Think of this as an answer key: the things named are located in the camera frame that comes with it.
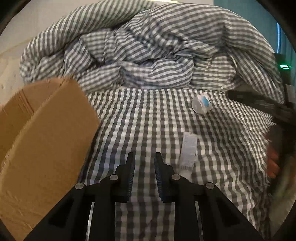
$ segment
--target cardboard box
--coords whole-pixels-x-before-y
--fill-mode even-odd
[[[0,218],[16,241],[76,184],[99,126],[76,81],[25,86],[0,112]]]

